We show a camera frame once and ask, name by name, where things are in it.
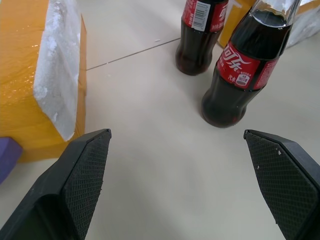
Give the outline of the glass cola bottle red label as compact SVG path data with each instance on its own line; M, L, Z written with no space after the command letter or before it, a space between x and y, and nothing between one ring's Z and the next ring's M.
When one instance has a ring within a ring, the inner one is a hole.
M180 43L175 53L177 68L184 74L204 73L224 28L229 0L186 0L181 17Z
M218 128L236 125L267 85L286 49L302 0L256 0L233 30L201 102L203 119Z

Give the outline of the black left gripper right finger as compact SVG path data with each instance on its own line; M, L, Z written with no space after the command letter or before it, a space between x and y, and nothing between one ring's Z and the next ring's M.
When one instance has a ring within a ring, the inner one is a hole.
M295 141L244 132L260 192L286 240L320 240L320 165Z

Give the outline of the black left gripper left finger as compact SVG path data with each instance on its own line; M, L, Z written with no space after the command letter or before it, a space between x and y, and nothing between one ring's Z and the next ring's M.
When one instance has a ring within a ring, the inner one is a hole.
M0 229L0 240L85 240L101 194L111 138L106 128L71 141Z

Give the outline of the purple block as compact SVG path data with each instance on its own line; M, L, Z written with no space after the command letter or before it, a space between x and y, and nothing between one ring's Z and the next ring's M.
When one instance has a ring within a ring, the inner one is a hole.
M0 137L0 185L16 166L23 148L11 137Z

